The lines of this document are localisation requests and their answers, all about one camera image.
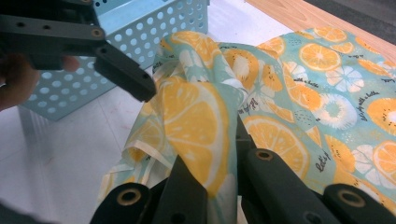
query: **white floor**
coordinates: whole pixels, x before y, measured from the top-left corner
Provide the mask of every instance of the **white floor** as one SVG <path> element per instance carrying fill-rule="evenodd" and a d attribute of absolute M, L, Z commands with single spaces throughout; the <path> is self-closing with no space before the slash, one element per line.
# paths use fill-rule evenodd
<path fill-rule="evenodd" d="M 290 32 L 243 0 L 211 0 L 208 14 L 216 41 L 258 45 Z M 89 223 L 140 107 L 115 88 L 56 122 L 19 106 L 1 112 L 0 201 L 41 220 Z"/>

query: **fabric cloth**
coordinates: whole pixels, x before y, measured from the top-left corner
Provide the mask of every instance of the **fabric cloth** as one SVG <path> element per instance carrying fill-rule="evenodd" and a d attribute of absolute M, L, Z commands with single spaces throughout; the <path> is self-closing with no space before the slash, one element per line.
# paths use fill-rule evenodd
<path fill-rule="evenodd" d="M 119 184 L 165 178 L 180 155 L 208 191 L 208 223 L 235 223 L 239 115 L 256 146 L 312 190 L 353 185 L 396 215 L 396 64 L 364 40 L 324 27 L 257 47 L 195 32 L 160 45 L 158 94 L 104 176 L 100 201 Z"/>

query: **light blue plastic basket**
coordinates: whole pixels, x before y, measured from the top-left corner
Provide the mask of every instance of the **light blue plastic basket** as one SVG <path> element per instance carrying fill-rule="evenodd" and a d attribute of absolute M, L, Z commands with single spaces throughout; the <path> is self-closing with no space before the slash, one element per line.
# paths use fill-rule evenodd
<path fill-rule="evenodd" d="M 207 33 L 208 5 L 209 0 L 96 0 L 95 11 L 107 41 L 146 69 L 163 36 L 182 30 Z M 58 120 L 115 87 L 93 70 L 94 58 L 78 60 L 75 73 L 43 71 L 23 106 Z"/>

